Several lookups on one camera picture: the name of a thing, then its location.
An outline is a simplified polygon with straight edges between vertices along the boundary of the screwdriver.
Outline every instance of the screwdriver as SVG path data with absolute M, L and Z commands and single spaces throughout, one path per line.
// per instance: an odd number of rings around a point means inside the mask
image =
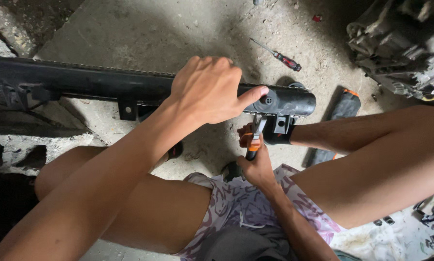
M 272 51 L 270 50 L 268 47 L 266 47 L 265 45 L 259 43 L 258 41 L 256 41 L 255 39 L 249 38 L 251 40 L 253 40 L 256 44 L 262 46 L 264 49 L 266 49 L 267 51 L 271 52 L 275 58 L 277 58 L 279 61 L 281 61 L 284 65 L 288 66 L 289 68 L 293 69 L 296 72 L 299 72 L 302 67 L 299 63 L 296 63 L 294 60 L 284 56 L 283 54 L 276 52 L 276 51 Z

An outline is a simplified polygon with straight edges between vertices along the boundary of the shorts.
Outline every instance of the shorts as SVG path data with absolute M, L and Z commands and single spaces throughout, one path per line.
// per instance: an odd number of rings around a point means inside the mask
M 297 211 L 330 244 L 335 233 L 347 229 L 334 222 L 289 178 L 298 172 L 297 169 L 285 164 L 274 170 L 276 180 Z M 193 240 L 183 250 L 174 254 L 182 260 L 194 260 L 204 239 L 229 226 L 240 226 L 249 230 L 272 226 L 282 231 L 270 202 L 248 181 L 243 181 L 239 177 L 226 183 L 221 175 L 209 178 L 202 173 L 192 173 L 185 181 L 212 189 L 212 196 L 203 222 Z

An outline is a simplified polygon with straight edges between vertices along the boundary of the knee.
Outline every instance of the knee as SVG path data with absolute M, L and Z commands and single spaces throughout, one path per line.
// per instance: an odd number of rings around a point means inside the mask
M 105 147 L 78 146 L 46 164 L 35 180 L 35 194 L 38 199 L 43 199 L 70 174 L 104 149 Z

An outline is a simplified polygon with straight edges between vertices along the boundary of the bolt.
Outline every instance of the bolt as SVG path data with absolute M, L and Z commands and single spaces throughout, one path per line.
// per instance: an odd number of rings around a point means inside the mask
M 377 219 L 373 222 L 373 224 L 380 227 L 381 225 L 383 225 L 383 222 L 380 219 Z
M 394 220 L 390 216 L 384 217 L 383 221 L 385 221 L 388 225 L 394 224 Z

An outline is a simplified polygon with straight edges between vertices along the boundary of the dark gray fabric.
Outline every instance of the dark gray fabric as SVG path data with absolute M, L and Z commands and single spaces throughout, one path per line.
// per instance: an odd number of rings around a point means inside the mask
M 278 228 L 266 226 L 255 231 L 228 227 L 201 245 L 197 261 L 297 261 L 286 236 Z

